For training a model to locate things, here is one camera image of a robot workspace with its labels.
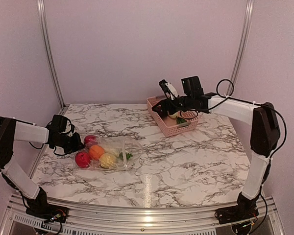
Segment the green fake leafy vegetable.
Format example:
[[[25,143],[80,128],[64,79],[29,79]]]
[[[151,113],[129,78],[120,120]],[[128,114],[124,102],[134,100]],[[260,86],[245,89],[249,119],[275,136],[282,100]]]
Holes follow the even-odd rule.
[[[181,117],[177,117],[176,118],[176,124],[182,124],[182,123],[186,123],[187,121],[184,118]]]

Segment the clear zip top bag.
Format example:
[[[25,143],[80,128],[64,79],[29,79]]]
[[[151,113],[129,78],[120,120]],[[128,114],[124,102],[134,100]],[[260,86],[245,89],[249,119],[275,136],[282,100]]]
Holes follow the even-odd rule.
[[[74,156],[75,165],[85,170],[121,171],[132,167],[143,147],[129,136],[99,138],[88,135],[84,148]]]

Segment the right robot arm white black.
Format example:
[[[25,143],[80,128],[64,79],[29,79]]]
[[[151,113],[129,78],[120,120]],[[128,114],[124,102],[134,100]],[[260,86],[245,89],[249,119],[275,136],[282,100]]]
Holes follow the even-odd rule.
[[[278,141],[281,131],[278,119],[282,115],[270,102],[256,103],[221,95],[219,91],[205,93],[199,77],[181,80],[184,95],[180,96],[174,86],[161,80],[159,86],[165,98],[153,105],[152,111],[162,116],[185,112],[215,114],[244,122],[251,127],[251,163],[245,185],[232,207],[216,210],[220,223],[241,220],[257,215],[256,202],[262,197],[262,187],[268,178],[273,155],[282,147]]]

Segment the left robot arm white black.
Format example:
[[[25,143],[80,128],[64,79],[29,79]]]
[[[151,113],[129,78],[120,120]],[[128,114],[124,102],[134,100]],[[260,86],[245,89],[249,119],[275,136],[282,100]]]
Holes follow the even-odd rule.
[[[27,143],[38,143],[52,150],[62,149],[61,155],[75,153],[84,148],[75,126],[65,116],[54,115],[46,126],[0,117],[0,174],[5,181],[20,192],[27,211],[47,218],[56,208],[48,203],[46,192],[29,177],[24,168],[38,156]]]

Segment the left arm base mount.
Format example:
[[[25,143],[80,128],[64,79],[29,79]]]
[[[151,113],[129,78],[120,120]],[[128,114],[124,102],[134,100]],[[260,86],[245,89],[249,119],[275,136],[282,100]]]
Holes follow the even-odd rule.
[[[69,209],[67,207],[48,204],[46,207],[26,206],[26,213],[44,219],[47,222],[65,223]]]

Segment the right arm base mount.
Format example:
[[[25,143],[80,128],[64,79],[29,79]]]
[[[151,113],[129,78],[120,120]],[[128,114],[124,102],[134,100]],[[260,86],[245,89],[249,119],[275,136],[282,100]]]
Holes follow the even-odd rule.
[[[256,206],[246,210],[236,205],[220,208],[215,211],[215,218],[219,221],[220,224],[238,222],[257,217],[258,215],[259,212]]]

